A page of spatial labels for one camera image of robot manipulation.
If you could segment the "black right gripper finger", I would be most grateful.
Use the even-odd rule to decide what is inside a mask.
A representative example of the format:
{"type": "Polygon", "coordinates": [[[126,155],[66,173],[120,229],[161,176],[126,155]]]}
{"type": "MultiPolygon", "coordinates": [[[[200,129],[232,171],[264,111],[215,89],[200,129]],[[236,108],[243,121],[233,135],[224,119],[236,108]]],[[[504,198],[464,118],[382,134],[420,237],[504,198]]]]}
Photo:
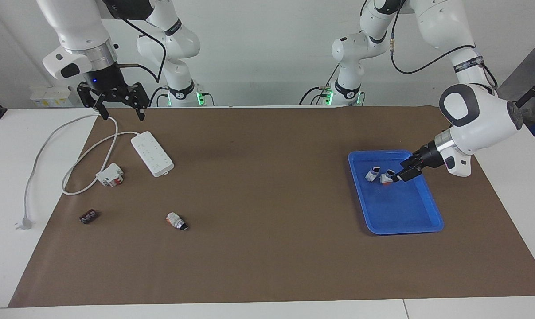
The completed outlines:
{"type": "Polygon", "coordinates": [[[79,96],[83,107],[94,109],[104,121],[107,121],[109,119],[109,112],[104,105],[105,93],[100,93],[97,99],[94,99],[92,92],[91,87],[89,87],[87,83],[79,83],[79,85],[77,85],[77,95],[79,96]]]}
{"type": "Polygon", "coordinates": [[[145,110],[150,105],[150,99],[141,83],[116,88],[117,101],[134,109],[140,121],[145,119],[145,110]]]}

